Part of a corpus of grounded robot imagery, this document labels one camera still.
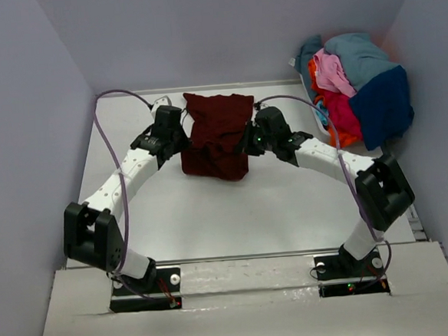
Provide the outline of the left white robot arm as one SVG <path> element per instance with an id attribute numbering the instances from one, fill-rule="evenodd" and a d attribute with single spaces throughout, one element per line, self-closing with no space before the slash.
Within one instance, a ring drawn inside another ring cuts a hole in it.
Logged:
<path id="1" fill-rule="evenodd" d="M 156 262 L 129 247 L 129 204 L 163 164 L 189 146 L 181 124 L 182 110 L 170 105 L 155 109 L 154 122 L 130 145 L 107 181 L 82 203 L 64 210 L 64 254 L 68 259 L 103 270 L 141 293 L 156 283 Z"/>

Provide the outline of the maroon t shirt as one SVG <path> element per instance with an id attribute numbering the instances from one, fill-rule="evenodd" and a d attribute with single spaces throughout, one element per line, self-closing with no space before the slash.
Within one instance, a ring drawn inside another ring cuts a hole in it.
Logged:
<path id="1" fill-rule="evenodd" d="M 181 152 L 183 173 L 240 181 L 249 171 L 249 162 L 248 156 L 238 153 L 236 147 L 252 119 L 254 97 L 184 93 L 183 98 L 193 119 L 192 144 Z"/>

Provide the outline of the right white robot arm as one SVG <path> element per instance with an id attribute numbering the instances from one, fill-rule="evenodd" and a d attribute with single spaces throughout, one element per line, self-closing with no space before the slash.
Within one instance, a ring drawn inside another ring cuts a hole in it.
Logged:
<path id="1" fill-rule="evenodd" d="M 371 158 L 348 153 L 309 133 L 293 132 L 277 107 L 261 109 L 246 124 L 235 151 L 249 156 L 269 151 L 282 162 L 314 170 L 348 185 L 361 218 L 331 266 L 345 275 L 355 276 L 363 271 L 377 242 L 415 200 L 393 156 Z"/>

